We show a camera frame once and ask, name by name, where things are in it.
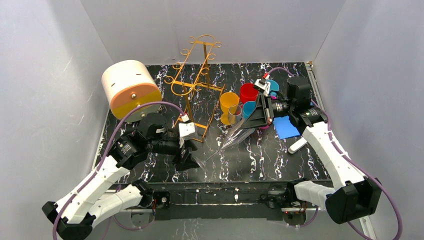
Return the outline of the magenta wine glass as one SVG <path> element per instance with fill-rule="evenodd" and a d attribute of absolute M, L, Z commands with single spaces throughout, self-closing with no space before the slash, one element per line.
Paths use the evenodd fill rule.
<path fill-rule="evenodd" d="M 270 95 L 270 97 L 271 97 L 271 99 L 272 100 L 277 100 L 278 99 L 278 97 L 276 96 L 276 95 Z M 261 130 L 266 130 L 266 129 L 268 129 L 269 127 L 270 127 L 271 125 L 269 124 L 269 125 L 266 125 L 266 126 L 262 126 L 262 127 L 260 127 L 259 129 L 261 129 Z"/>

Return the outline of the light blue wine glass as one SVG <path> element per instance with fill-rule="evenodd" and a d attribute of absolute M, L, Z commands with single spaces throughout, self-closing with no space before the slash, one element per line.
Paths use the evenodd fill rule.
<path fill-rule="evenodd" d="M 247 101 L 242 106 L 242 118 L 248 119 L 256 109 L 255 101 Z"/>
<path fill-rule="evenodd" d="M 273 98 L 277 98 L 278 92 L 280 90 L 279 84 L 274 80 L 267 80 L 270 83 L 269 95 Z"/>

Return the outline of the clear wine glass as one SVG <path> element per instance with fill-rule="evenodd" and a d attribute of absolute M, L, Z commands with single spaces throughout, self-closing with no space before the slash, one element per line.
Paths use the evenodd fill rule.
<path fill-rule="evenodd" d="M 206 163 L 212 159 L 216 154 L 220 152 L 224 152 L 228 148 L 232 148 L 233 146 L 236 146 L 243 142 L 247 137 L 249 137 L 252 133 L 256 131 L 255 128 L 243 128 L 244 123 L 246 122 L 245 119 L 241 119 L 239 122 L 237 122 L 234 126 L 231 127 L 231 129 L 227 132 L 226 136 L 224 137 L 221 145 L 219 146 L 218 150 L 213 152 L 208 158 L 206 159 L 199 159 L 198 157 L 193 157 L 195 162 L 198 164 L 198 166 L 207 172 Z"/>
<path fill-rule="evenodd" d="M 240 105 L 232 105 L 228 110 L 228 122 L 234 126 L 242 119 L 242 107 Z"/>

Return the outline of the red wine glass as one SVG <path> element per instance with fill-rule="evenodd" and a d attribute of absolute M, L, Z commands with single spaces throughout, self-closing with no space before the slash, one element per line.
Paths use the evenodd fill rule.
<path fill-rule="evenodd" d="M 245 104 L 246 102 L 255 102 L 258 96 L 258 90 L 254 88 L 253 83 L 244 83 L 239 90 L 239 98 L 241 104 Z"/>

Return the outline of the clear wine glass front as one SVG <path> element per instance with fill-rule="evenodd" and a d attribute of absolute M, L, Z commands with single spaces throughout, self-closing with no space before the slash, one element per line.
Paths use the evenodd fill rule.
<path fill-rule="evenodd" d="M 232 105 L 228 110 L 228 122 L 234 126 L 242 119 L 242 107 L 240 105 Z"/>

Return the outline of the yellow wine glass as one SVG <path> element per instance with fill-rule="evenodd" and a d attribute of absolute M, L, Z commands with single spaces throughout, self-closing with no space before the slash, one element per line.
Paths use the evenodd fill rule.
<path fill-rule="evenodd" d="M 230 125 L 229 119 L 228 119 L 228 113 L 231 106 L 238 105 L 240 101 L 239 96 L 234 92 L 225 92 L 221 95 L 219 102 L 220 102 L 220 109 L 222 110 L 222 115 L 220 117 L 221 123 L 224 125 Z"/>

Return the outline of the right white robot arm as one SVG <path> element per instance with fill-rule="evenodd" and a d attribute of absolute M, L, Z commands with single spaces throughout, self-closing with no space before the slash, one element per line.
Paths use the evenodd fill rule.
<path fill-rule="evenodd" d="M 337 224 L 374 214 L 382 191 L 375 181 L 346 160 L 347 154 L 335 148 L 336 138 L 330 135 L 328 116 L 312 105 L 309 81 L 298 76 L 289 78 L 286 93 L 279 93 L 275 100 L 270 96 L 270 83 L 264 77 L 255 81 L 254 88 L 258 90 L 255 110 L 241 128 L 256 129 L 273 123 L 275 118 L 288 117 L 315 150 L 332 181 L 332 187 L 306 178 L 290 181 L 284 193 L 265 196 L 269 206 L 309 202 L 326 210 Z"/>

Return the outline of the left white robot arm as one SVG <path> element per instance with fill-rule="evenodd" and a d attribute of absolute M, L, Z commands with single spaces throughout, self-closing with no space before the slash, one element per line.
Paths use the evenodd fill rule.
<path fill-rule="evenodd" d="M 197 127 L 187 115 L 177 128 L 169 128 L 166 118 L 149 113 L 138 126 L 112 141 L 99 163 L 69 194 L 58 201 L 48 201 L 42 211 L 53 224 L 54 239 L 84 240 L 93 228 L 122 210 L 139 206 L 155 208 L 160 202 L 146 181 L 139 179 L 117 193 L 107 190 L 149 154 L 173 156 L 178 171 L 197 168 L 192 156 L 197 149 Z"/>

